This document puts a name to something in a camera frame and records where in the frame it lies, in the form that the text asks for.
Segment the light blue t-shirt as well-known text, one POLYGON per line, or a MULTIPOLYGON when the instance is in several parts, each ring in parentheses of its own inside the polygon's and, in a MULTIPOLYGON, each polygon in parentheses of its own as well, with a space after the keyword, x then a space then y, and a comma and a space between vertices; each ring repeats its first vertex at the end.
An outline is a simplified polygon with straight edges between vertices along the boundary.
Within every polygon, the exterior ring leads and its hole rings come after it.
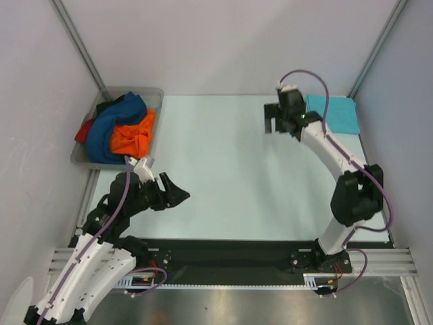
MULTIPOLYGON (((308 111, 315 111, 323 116, 325 96, 310 94, 305 97, 305 100, 308 111)), ((326 123, 333 133, 360 134, 355 101, 347 97, 330 97, 326 123)))

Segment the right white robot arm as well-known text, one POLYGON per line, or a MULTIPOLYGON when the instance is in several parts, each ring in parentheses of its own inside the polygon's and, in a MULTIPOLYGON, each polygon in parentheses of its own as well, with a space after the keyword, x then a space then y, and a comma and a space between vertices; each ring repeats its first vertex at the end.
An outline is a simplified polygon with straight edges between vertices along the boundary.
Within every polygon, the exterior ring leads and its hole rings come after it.
POLYGON ((311 254, 313 266, 327 272, 354 232, 383 209, 384 173, 378 165, 368 166, 346 151, 321 116, 306 109, 297 86, 280 85, 277 96, 276 103, 264 105, 266 133, 290 134, 319 158, 336 182, 330 202, 333 218, 315 240, 311 254))

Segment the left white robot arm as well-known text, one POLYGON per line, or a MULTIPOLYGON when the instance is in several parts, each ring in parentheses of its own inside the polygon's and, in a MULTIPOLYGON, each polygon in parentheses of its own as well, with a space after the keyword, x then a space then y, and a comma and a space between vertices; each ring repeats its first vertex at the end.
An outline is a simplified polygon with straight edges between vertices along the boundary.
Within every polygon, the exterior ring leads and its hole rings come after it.
POLYGON ((164 283, 167 272, 152 260, 148 245, 134 236, 121 237, 131 217, 151 209, 174 208, 190 197, 166 173, 160 179, 140 180, 119 173, 97 206, 88 214, 83 232, 55 284, 30 306, 25 324, 86 324, 95 308, 124 276, 150 274, 150 290, 164 283), (160 283, 155 281, 161 276, 160 283))

